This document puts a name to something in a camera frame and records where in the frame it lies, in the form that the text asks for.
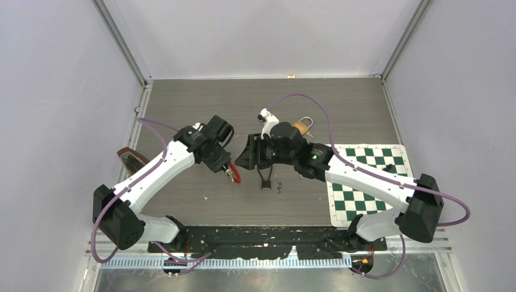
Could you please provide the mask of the red cable lock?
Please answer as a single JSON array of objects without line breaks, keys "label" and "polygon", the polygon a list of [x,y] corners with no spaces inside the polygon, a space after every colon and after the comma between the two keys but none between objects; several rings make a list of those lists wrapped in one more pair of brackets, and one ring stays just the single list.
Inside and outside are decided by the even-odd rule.
[{"label": "red cable lock", "polygon": [[241,177],[240,177],[236,167],[234,166],[234,164],[232,162],[228,163],[228,166],[226,167],[225,173],[226,173],[228,178],[233,183],[236,183],[236,184],[240,184],[241,183],[241,181],[242,181]]}]

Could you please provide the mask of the black cable padlock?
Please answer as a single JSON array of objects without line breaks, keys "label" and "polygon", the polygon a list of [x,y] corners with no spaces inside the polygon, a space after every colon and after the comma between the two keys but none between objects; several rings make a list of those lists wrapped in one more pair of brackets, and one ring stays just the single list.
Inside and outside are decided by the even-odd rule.
[{"label": "black cable padlock", "polygon": [[257,172],[261,178],[261,189],[263,191],[270,190],[271,189],[271,174],[273,172],[273,166],[271,165],[269,167],[269,173],[268,173],[267,178],[264,177],[264,175],[262,174],[260,169],[257,169]]}]

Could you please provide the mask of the large brass padlock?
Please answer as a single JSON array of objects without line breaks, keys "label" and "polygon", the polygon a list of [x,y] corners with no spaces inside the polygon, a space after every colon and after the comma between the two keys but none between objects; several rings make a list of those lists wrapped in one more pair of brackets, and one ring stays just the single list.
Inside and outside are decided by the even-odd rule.
[{"label": "large brass padlock", "polygon": [[310,137],[312,136],[310,133],[310,128],[313,125],[313,119],[311,117],[305,116],[305,117],[300,118],[299,120],[293,122],[291,125],[293,127],[297,128],[303,136],[305,136],[305,135],[308,135]]}]

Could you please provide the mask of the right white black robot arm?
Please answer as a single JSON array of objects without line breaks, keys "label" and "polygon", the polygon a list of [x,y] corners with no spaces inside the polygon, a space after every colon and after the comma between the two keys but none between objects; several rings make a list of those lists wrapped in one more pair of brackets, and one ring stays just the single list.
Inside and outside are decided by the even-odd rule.
[{"label": "right white black robot arm", "polygon": [[438,226],[444,202],[432,192],[435,179],[399,176],[360,162],[345,163],[325,144],[308,142],[288,122],[273,126],[269,133],[249,134],[235,165],[247,170],[273,164],[293,166],[304,178],[341,184],[390,205],[376,214],[358,214],[351,221],[346,239],[354,249],[364,249],[382,237],[404,235],[430,243]]}]

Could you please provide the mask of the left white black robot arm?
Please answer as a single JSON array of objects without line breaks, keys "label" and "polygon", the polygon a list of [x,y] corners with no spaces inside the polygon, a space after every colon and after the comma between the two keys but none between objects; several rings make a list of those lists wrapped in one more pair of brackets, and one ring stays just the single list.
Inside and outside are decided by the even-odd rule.
[{"label": "left white black robot arm", "polygon": [[226,120],[214,115],[208,123],[186,126],[170,142],[163,142],[160,154],[125,181],[113,187],[102,184],[93,193],[92,222],[119,250],[139,241],[160,242],[173,252],[187,242],[184,226],[173,217],[142,214],[144,206],[166,184],[195,164],[210,171],[227,172],[231,154],[225,144],[234,134]]}]

